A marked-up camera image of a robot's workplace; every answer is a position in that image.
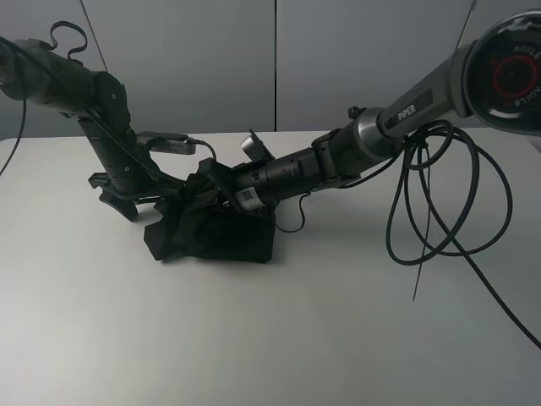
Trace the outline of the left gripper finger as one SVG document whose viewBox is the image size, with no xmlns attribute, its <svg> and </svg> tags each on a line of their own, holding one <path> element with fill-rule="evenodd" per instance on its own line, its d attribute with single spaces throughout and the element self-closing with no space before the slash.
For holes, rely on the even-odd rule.
<svg viewBox="0 0 541 406">
<path fill-rule="evenodd" d="M 123 200 L 109 192 L 102 192 L 99 196 L 100 202 L 115 209 L 119 214 L 130 222 L 134 222 L 138 216 L 136 205 L 131 200 Z"/>
</svg>

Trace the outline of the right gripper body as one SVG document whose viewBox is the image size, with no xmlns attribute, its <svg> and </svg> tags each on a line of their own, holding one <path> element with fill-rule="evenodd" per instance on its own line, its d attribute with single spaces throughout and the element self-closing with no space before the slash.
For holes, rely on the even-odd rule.
<svg viewBox="0 0 541 406">
<path fill-rule="evenodd" d="M 240 207 L 238 199 L 235 195 L 237 186 L 233 170 L 222 164 L 210 165 L 210 177 L 216 184 L 216 187 L 224 195 L 225 200 L 229 202 L 231 207 Z"/>
</svg>

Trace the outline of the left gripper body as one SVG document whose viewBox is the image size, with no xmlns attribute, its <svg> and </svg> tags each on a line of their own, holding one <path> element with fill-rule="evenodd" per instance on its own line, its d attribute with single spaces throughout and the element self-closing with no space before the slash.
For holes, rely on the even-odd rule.
<svg viewBox="0 0 541 406">
<path fill-rule="evenodd" d="M 101 188 L 120 200 L 130 200 L 133 203 L 157 203 L 166 198 L 177 199 L 186 184 L 185 180 L 149 171 L 131 173 L 127 177 L 119 178 L 107 173 L 93 173 L 88 182 L 93 189 Z"/>
</svg>

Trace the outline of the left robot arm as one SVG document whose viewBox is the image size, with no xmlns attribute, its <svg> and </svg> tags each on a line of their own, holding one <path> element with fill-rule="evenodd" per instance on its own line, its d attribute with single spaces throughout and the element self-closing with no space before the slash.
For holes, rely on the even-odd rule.
<svg viewBox="0 0 541 406">
<path fill-rule="evenodd" d="M 90 186 L 101 189 L 101 202 L 129 221 L 138 216 L 138 204 L 179 197 L 183 181 L 164 173 L 150 154 L 185 153 L 187 136 L 135 133 L 124 85 L 108 72 L 89 70 L 74 59 L 85 46 L 70 50 L 67 57 L 54 53 L 56 47 L 55 39 L 2 39 L 2 93 L 78 122 L 104 168 L 90 176 Z"/>
</svg>

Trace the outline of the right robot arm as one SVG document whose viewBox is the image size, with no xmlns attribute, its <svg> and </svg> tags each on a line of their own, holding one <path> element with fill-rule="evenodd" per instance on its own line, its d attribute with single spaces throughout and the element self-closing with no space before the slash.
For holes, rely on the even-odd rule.
<svg viewBox="0 0 541 406">
<path fill-rule="evenodd" d="M 252 211 L 341 188 L 392 158 L 405 136 L 449 112 L 500 131 L 540 135 L 540 12 L 512 15 L 460 47 L 387 108 L 372 107 L 309 148 L 229 170 L 225 201 Z"/>
</svg>

